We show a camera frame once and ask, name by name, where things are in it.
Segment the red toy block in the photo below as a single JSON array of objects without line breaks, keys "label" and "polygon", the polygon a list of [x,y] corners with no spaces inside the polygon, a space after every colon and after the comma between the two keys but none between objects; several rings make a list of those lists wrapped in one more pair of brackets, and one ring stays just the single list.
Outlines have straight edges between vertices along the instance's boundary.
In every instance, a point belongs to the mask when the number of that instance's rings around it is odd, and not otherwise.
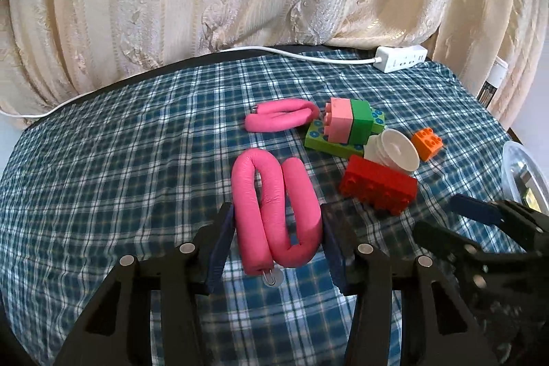
[{"label": "red toy block", "polygon": [[387,166],[352,155],[339,191],[342,196],[357,199],[377,211],[400,215],[415,201],[418,181]]}]

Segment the orange toy block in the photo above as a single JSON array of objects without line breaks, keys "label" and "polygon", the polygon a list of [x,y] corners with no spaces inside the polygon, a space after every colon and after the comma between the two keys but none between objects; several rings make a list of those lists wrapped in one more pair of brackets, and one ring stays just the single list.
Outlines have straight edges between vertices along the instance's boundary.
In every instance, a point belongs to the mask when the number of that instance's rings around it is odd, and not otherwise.
[{"label": "orange toy block", "polygon": [[431,160],[443,148],[443,140],[431,127],[417,131],[411,138],[420,159],[423,162]]}]

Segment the white plastic cup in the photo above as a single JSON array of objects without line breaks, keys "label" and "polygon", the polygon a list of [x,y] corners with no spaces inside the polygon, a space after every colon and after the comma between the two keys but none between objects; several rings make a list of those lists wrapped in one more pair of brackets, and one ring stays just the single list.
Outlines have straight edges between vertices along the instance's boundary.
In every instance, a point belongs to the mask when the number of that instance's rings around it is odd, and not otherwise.
[{"label": "white plastic cup", "polygon": [[411,140],[395,129],[371,135],[364,148],[364,158],[407,176],[420,167],[420,157]]}]

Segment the green toy block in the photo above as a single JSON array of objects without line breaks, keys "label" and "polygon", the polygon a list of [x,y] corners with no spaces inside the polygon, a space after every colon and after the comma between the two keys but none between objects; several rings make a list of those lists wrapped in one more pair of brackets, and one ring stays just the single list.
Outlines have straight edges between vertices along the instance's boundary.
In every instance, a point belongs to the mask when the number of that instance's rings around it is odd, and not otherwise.
[{"label": "green toy block", "polygon": [[370,104],[365,100],[352,99],[353,123],[349,143],[365,145],[373,126],[373,115]]}]

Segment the large pink foam roller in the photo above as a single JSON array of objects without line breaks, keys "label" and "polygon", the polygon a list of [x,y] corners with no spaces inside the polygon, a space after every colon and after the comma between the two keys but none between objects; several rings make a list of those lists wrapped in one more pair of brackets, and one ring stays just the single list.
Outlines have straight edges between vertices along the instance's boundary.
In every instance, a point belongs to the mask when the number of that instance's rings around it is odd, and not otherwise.
[{"label": "large pink foam roller", "polygon": [[276,264],[307,264],[321,242],[322,218],[302,160],[280,163],[269,151],[248,149],[231,175],[234,219],[244,272],[260,276]]}]

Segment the pink toy block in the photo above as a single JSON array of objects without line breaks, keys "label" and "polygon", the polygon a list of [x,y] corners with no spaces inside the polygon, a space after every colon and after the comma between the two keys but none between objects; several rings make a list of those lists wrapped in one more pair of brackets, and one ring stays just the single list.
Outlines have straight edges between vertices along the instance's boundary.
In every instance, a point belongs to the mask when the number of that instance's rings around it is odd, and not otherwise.
[{"label": "pink toy block", "polygon": [[351,100],[331,97],[324,116],[324,136],[328,142],[346,144],[351,135],[353,120]]}]

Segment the green dotted block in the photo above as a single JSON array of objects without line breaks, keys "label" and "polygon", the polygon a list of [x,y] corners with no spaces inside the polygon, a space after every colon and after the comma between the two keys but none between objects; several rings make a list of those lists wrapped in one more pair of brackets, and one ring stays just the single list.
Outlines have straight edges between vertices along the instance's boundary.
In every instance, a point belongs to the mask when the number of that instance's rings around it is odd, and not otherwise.
[{"label": "green dotted block", "polygon": [[[385,129],[385,115],[381,110],[374,109],[372,116],[373,126],[371,136],[373,137],[373,135],[379,135]],[[309,125],[304,140],[304,147],[349,159],[353,154],[363,156],[366,144],[351,145],[328,142],[328,137],[324,135],[323,122],[320,119],[316,119]]]}]

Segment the small pink foam roller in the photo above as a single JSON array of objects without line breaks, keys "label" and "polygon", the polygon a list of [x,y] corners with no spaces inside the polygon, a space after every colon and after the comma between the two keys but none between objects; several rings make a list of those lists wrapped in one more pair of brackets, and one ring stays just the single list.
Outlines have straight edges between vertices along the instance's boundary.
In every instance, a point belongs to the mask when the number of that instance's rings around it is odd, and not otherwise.
[{"label": "small pink foam roller", "polygon": [[319,116],[319,108],[311,101],[287,98],[263,102],[248,114],[244,127],[251,133],[281,132],[308,125]]}]

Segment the clear plastic container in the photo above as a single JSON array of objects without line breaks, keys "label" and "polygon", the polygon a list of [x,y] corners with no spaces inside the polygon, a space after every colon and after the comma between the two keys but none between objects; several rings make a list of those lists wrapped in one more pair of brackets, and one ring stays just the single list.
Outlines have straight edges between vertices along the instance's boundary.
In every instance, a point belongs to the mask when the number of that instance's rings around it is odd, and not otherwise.
[{"label": "clear plastic container", "polygon": [[502,149],[502,195],[548,214],[548,182],[527,149],[513,141]]}]

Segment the white device behind curtain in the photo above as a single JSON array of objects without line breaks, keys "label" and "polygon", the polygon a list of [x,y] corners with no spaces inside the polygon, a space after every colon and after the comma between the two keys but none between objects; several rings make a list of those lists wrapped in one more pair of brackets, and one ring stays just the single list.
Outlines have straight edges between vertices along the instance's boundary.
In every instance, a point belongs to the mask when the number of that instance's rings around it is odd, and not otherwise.
[{"label": "white device behind curtain", "polygon": [[489,72],[488,78],[486,78],[485,83],[481,87],[477,101],[486,109],[489,107],[490,102],[495,97],[498,89],[501,87],[502,82],[504,81],[507,71],[508,63],[496,56]]}]

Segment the blue plaid bedsheet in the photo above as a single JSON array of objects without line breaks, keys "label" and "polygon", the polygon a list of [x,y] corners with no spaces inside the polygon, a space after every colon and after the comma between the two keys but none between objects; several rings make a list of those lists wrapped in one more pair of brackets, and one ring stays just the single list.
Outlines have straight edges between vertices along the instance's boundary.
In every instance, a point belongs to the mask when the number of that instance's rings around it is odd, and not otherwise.
[{"label": "blue plaid bedsheet", "polygon": [[[50,365],[85,305],[121,256],[157,257],[191,240],[231,198],[236,157],[249,148],[301,159],[320,202],[362,240],[418,256],[413,225],[427,219],[493,252],[515,243],[448,211],[451,196],[502,195],[506,131],[452,71],[435,62],[381,73],[366,52],[313,47],[317,63],[240,53],[179,62],[71,104],[25,130],[1,178],[1,296],[14,335]],[[304,147],[301,130],[251,134],[244,119],[279,98],[318,105],[363,99],[405,135],[443,140],[416,172],[416,200],[381,218],[341,197],[342,159]]]}]

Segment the white power strip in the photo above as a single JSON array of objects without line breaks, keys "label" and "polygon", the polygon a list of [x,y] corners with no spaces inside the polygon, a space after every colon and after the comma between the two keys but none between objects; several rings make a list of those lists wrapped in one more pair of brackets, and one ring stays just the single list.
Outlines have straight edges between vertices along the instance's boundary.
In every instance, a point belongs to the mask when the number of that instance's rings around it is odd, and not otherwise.
[{"label": "white power strip", "polygon": [[384,73],[399,71],[425,62],[428,50],[421,46],[389,47],[379,46],[373,66]]}]

